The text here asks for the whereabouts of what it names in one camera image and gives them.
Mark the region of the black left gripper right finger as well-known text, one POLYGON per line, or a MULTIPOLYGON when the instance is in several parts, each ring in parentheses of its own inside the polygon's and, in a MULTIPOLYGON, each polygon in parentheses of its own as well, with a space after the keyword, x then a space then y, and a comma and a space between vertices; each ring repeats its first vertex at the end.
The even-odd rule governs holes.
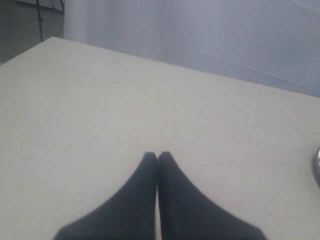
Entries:
POLYGON ((172 154, 158 157, 158 203, 164 240, 264 240, 265 234, 216 205, 186 177, 172 154))

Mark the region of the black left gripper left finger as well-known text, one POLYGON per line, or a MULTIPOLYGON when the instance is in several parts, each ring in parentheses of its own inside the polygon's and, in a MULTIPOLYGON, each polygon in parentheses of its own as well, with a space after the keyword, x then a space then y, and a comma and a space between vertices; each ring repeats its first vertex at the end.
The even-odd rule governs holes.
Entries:
POLYGON ((105 203, 62 227, 57 240, 153 240, 157 157, 146 152, 127 182, 105 203))

